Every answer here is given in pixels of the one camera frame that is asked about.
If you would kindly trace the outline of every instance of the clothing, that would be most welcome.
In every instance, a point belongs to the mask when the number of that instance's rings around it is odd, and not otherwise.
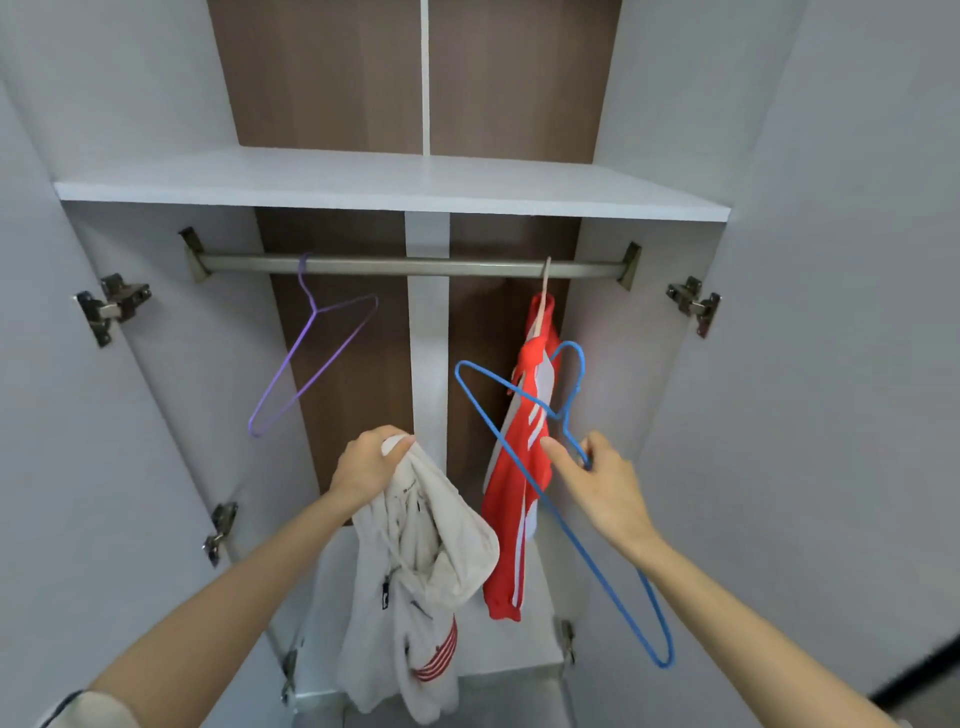
[[[530,302],[527,339],[520,348],[512,377],[513,384],[523,392],[548,403],[553,396],[556,379],[550,357],[560,346],[560,336],[553,326],[553,309],[553,296],[547,294],[540,336],[534,336],[540,294]],[[553,471],[549,458],[539,445],[540,438],[548,434],[543,408],[514,394],[500,433],[530,475],[546,488]],[[480,509],[500,543],[500,559],[483,588],[491,619],[520,621],[526,573],[525,542],[533,537],[537,529],[537,498],[537,491],[527,483],[523,473],[497,440],[487,468]]]
[[[453,610],[493,570],[496,534],[418,444],[353,525],[360,551],[337,684],[362,713],[399,692],[414,720],[432,722],[457,708]]]
[[[139,728],[130,710],[102,692],[73,692],[36,728]]]

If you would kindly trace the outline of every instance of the red stripes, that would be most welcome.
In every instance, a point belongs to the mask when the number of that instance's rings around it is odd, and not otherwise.
[[[446,636],[444,643],[437,647],[437,651],[430,662],[415,669],[414,676],[422,683],[428,683],[440,677],[453,662],[453,652],[457,648],[457,619],[454,618],[453,626],[450,627],[450,634]]]

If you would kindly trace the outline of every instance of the right hand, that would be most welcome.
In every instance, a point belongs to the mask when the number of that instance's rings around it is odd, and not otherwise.
[[[593,431],[582,443],[593,465],[589,471],[574,462],[553,438],[542,438],[540,446],[594,527],[620,553],[635,558],[639,550],[660,541],[640,494],[634,466],[620,457],[606,437]]]

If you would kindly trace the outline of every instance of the white hoodie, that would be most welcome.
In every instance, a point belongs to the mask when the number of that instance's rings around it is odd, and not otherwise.
[[[457,708],[453,610],[493,571],[496,534],[417,444],[353,525],[360,552],[337,684],[362,713],[399,692],[414,720],[433,722]]]

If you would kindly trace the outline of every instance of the forearm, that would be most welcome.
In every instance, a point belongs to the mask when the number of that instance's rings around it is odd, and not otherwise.
[[[893,721],[659,539],[628,546],[765,728],[891,728]]]
[[[200,726],[350,508],[331,493],[321,497],[171,612],[90,689],[120,700],[142,728]]]

